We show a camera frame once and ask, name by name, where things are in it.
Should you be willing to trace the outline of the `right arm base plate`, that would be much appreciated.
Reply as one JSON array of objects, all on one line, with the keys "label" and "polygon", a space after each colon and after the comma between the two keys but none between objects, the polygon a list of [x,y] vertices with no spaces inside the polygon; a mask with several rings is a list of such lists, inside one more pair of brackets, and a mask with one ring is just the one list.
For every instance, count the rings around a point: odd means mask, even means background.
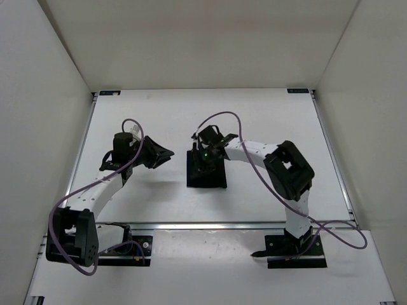
[{"label": "right arm base plate", "polygon": [[284,235],[266,235],[265,249],[253,252],[251,257],[255,259],[265,258],[268,269],[319,269],[327,268],[321,237],[317,236],[314,243],[307,249],[310,241],[307,241],[299,250]]}]

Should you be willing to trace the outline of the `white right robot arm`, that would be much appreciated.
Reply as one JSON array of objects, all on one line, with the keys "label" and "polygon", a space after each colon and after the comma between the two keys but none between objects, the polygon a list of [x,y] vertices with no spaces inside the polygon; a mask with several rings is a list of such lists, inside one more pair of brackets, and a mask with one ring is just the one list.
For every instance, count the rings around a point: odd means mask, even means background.
[{"label": "white right robot arm", "polygon": [[308,197],[315,172],[291,141],[264,144],[242,140],[237,134],[223,135],[209,125],[192,136],[186,157],[186,185],[194,188],[227,187],[225,161],[241,161],[267,171],[272,189],[286,206],[285,246],[300,254],[308,247],[312,226]]}]

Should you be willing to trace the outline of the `black skirt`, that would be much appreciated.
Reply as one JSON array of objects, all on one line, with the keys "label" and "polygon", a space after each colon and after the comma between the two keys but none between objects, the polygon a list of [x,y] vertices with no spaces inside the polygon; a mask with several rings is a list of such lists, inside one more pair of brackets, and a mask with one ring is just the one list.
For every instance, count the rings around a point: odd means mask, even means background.
[{"label": "black skirt", "polygon": [[186,155],[186,186],[192,188],[227,188],[226,170],[224,160],[215,162],[213,171],[199,174],[197,165],[193,161],[192,151],[187,151]]}]

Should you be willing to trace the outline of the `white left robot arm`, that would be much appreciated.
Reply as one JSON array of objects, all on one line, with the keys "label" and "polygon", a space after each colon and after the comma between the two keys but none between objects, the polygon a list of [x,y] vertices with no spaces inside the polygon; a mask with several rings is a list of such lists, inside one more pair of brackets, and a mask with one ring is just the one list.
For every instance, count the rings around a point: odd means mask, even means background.
[{"label": "white left robot arm", "polygon": [[173,151],[148,136],[130,132],[115,134],[113,148],[104,155],[95,181],[76,191],[70,205],[57,207],[51,213],[46,259],[84,269],[96,264],[101,252],[113,248],[119,253],[128,252],[133,245],[130,227],[117,223],[99,226],[96,220],[127,183],[135,167],[155,169],[173,155]]}]

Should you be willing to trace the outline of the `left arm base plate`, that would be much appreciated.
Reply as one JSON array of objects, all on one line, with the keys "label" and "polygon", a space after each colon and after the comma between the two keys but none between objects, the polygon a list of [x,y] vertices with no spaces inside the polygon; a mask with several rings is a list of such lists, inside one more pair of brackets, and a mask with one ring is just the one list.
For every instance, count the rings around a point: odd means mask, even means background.
[{"label": "left arm base plate", "polygon": [[99,266],[150,267],[153,250],[153,232],[125,229],[123,242],[135,243],[108,250],[99,256]]}]

